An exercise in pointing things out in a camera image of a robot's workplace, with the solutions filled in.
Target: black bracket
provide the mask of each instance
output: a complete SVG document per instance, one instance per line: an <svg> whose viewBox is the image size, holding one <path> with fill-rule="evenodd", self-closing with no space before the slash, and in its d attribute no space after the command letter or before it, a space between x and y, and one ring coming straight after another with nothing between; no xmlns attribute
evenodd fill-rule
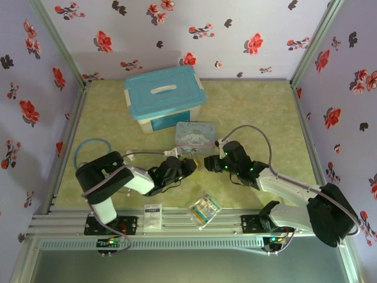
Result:
<svg viewBox="0 0 377 283"><path fill-rule="evenodd" d="M115 220L107 224L107 226L113 228L116 231L119 231L126 235L136 235L137 229L137 217L136 216L118 216ZM86 236L113 236L117 235L114 232L109 231L105 227L95 220L95 217L88 216L84 235Z"/></svg>
<svg viewBox="0 0 377 283"><path fill-rule="evenodd" d="M278 227L274 225L262 225L263 217L258 214L254 215L241 215L241 227L243 234L256 234L256 233L285 233L287 229L284 227ZM293 228L288 227L288 231L293 232Z"/></svg>

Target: small box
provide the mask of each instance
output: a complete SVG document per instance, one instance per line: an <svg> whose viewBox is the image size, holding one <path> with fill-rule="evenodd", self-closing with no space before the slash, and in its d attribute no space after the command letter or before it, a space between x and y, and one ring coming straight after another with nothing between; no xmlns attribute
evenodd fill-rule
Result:
<svg viewBox="0 0 377 283"><path fill-rule="evenodd" d="M163 214L162 204L144 205L144 230L161 229Z"/></svg>
<svg viewBox="0 0 377 283"><path fill-rule="evenodd" d="M181 147L183 153L190 153L194 150L198 155L211 155L214 152L215 140L214 123L177 123L175 145Z"/></svg>
<svg viewBox="0 0 377 283"><path fill-rule="evenodd" d="M206 101L203 86L188 65L130 77L124 94L144 133L174 127L179 121L197 121Z"/></svg>

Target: box handle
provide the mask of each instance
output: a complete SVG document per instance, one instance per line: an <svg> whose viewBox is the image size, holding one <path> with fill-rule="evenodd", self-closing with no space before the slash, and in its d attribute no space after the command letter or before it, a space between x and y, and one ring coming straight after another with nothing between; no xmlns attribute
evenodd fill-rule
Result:
<svg viewBox="0 0 377 283"><path fill-rule="evenodd" d="M156 93L160 93L162 91L167 91L167 90L175 90L176 88L177 86L175 84L165 85L164 87L157 87L157 88L152 89L151 94L156 94Z"/></svg>

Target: floor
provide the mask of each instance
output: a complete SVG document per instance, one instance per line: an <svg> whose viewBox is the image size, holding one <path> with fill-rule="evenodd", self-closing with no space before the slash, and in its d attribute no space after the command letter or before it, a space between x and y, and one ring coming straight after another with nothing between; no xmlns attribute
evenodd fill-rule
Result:
<svg viewBox="0 0 377 283"><path fill-rule="evenodd" d="M273 149L273 166L280 173L303 182L315 183L309 155L287 81L203 81L207 101L201 108L200 121L216 124L217 137L223 137L242 124L260 127L269 137ZM68 164L59 189L56 206L86 207L80 197L81 187L75 178L73 154L86 139L108 140L113 150L170 150L174 147L175 129L144 134L128 113L123 81L94 81L75 134ZM263 137L252 129L241 129L232 135L252 160L267 162L268 150ZM107 153L107 146L93 142L78 155L78 164L90 162ZM149 169L164 157L138 155L133 164ZM151 198L131 192L117 193L112 199L118 208L140 208L145 203L162 203L164 208L187 208L202 194L209 193L223 208L261 209L271 200L281 198L250 187L237 186L226 173L195 171L182 185Z"/></svg>

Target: blue lid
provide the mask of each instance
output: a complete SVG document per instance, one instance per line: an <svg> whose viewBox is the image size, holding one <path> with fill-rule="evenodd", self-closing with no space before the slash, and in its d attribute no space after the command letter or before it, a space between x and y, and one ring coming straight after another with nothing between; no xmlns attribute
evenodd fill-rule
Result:
<svg viewBox="0 0 377 283"><path fill-rule="evenodd" d="M194 68L185 65L126 79L131 116L142 120L202 105L206 95L194 75Z"/></svg>

